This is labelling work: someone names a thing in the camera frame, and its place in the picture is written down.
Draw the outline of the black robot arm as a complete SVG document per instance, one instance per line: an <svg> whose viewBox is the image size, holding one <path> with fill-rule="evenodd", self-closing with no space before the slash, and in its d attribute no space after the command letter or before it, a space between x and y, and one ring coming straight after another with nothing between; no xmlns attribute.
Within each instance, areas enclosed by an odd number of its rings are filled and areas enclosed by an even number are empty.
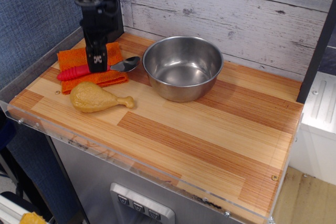
<svg viewBox="0 0 336 224"><path fill-rule="evenodd" d="M89 72L107 70L108 36L118 30L119 0L75 0L81 8L80 26L86 42L86 58Z"/></svg>

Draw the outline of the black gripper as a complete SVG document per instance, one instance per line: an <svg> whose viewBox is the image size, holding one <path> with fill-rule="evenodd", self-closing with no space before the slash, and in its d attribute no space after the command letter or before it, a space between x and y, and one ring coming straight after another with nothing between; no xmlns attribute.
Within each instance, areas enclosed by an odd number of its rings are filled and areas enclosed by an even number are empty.
<svg viewBox="0 0 336 224"><path fill-rule="evenodd" d="M115 0L75 0L81 7L80 25L86 42L87 64L91 73L104 72L108 66L106 44L115 27Z"/></svg>

